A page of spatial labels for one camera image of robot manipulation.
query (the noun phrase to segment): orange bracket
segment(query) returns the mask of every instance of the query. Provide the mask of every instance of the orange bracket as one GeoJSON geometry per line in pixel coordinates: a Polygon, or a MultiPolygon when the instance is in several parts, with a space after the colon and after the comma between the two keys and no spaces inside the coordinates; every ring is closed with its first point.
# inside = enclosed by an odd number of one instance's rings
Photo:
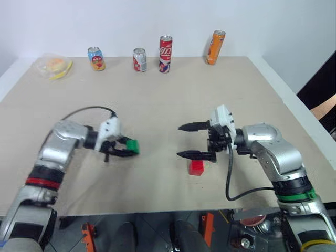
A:
{"type": "Polygon", "coordinates": [[[208,247],[211,246],[211,238],[212,233],[215,231],[214,228],[214,215],[211,213],[207,213],[202,216],[202,224],[203,224],[203,238],[208,247]]]}
{"type": "Polygon", "coordinates": [[[83,234],[82,243],[86,244],[87,252],[96,252],[96,246],[94,243],[95,231],[96,228],[94,227],[93,224],[86,222],[82,225],[82,234],[83,234]]]}

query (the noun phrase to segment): red block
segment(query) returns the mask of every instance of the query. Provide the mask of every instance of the red block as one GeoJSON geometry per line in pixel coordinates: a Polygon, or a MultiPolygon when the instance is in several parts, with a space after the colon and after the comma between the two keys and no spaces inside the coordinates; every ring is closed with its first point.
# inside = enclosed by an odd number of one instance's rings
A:
{"type": "Polygon", "coordinates": [[[204,172],[203,160],[191,160],[189,165],[189,175],[201,176],[204,172]]]}

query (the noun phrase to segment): blue can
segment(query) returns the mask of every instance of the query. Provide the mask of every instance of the blue can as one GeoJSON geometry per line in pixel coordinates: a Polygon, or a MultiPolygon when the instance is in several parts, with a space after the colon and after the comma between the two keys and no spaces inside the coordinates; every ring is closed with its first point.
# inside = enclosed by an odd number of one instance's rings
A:
{"type": "Polygon", "coordinates": [[[101,71],[105,69],[103,53],[99,47],[90,47],[88,49],[88,56],[94,71],[101,71]]]}

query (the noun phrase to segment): beige table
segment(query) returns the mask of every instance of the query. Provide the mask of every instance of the beige table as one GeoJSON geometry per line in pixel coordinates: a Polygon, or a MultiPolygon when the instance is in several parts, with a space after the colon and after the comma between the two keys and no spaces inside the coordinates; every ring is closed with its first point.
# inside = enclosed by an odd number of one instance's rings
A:
{"type": "MultiPolygon", "coordinates": [[[[69,112],[92,105],[109,106],[123,133],[139,140],[141,154],[112,158],[78,150],[59,192],[60,215],[180,211],[276,206],[273,192],[258,192],[235,202],[224,195],[228,157],[206,163],[201,177],[189,176],[183,150],[206,151],[207,133],[178,131],[178,126],[210,118],[225,104],[236,127],[268,122],[302,153],[309,178],[323,201],[334,201],[336,173],[273,88],[246,57],[224,57],[216,66],[202,58],[173,58],[171,72],[132,70],[131,58],[106,58],[107,69],[94,72],[87,58],[73,59],[64,79],[50,82],[29,69],[0,102],[0,215],[24,183],[48,130],[69,112]]],[[[97,128],[107,114],[83,112],[74,120],[97,128]]],[[[270,186],[261,166],[235,155],[231,196],[270,186]]]]}

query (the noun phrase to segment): red stripe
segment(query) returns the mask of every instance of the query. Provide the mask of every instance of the red stripe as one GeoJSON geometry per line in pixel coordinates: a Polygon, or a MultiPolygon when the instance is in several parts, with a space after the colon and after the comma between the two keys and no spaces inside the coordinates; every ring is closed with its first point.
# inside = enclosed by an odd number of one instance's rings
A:
{"type": "Polygon", "coordinates": [[[27,178],[26,184],[27,183],[45,185],[45,186],[49,186],[49,187],[56,188],[56,189],[59,189],[59,186],[60,186],[60,183],[57,183],[51,180],[43,180],[41,178],[37,179],[33,177],[27,178]]]}

